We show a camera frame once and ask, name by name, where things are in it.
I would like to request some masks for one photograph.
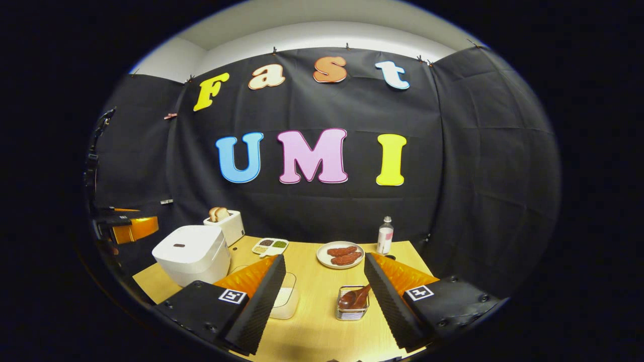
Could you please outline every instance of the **meat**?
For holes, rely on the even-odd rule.
[[[351,254],[352,252],[358,250],[357,247],[350,246],[350,247],[336,247],[335,249],[329,249],[327,250],[327,254],[331,256],[342,256],[342,255],[347,255]]]
[[[335,265],[349,265],[353,264],[361,256],[361,252],[354,251],[347,255],[336,256],[335,258],[331,259],[331,263]]]

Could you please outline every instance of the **bottle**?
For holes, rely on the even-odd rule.
[[[378,254],[386,255],[392,247],[393,226],[391,225],[392,218],[389,216],[384,217],[384,224],[378,230],[378,246],[376,251]]]

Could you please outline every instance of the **plate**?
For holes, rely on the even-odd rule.
[[[333,259],[333,256],[327,254],[327,250],[334,249],[336,247],[350,247],[350,246],[355,246],[358,248],[356,251],[359,251],[362,253],[360,258],[356,259],[353,262],[353,264],[349,264],[349,265],[335,265],[331,263],[331,259]],[[360,264],[360,262],[364,258],[365,258],[365,251],[363,250],[363,248],[361,248],[360,245],[352,242],[330,242],[322,245],[317,250],[317,259],[320,261],[320,263],[324,264],[325,267],[330,267],[331,269],[349,269]]]
[[[261,242],[263,242],[265,240],[272,240],[273,242],[270,245],[260,245]],[[273,247],[273,246],[271,246],[271,245],[274,245],[275,242],[285,242],[286,246],[284,246],[284,247]],[[289,241],[288,240],[276,239],[276,238],[264,238],[264,239],[261,239],[260,241],[258,241],[255,244],[255,246],[252,247],[251,250],[255,254],[259,254],[260,257],[264,257],[264,256],[273,256],[273,255],[281,254],[281,253],[284,252],[284,250],[286,250],[287,247],[289,247]]]

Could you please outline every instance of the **brown spatula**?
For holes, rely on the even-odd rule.
[[[366,297],[369,295],[371,285],[367,285],[357,291],[347,292],[340,298],[337,306],[340,309],[362,309],[366,306]]]

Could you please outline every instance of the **metal basket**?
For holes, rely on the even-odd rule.
[[[337,293],[336,300],[336,319],[341,321],[357,321],[364,316],[366,310],[369,308],[369,294],[367,294],[366,296],[366,305],[362,309],[340,309],[340,307],[338,307],[338,303],[340,302],[340,298],[342,298],[342,296],[344,296],[347,292],[355,290],[354,288],[360,289],[363,287],[364,285],[343,285],[342,287],[340,287],[340,290]]]

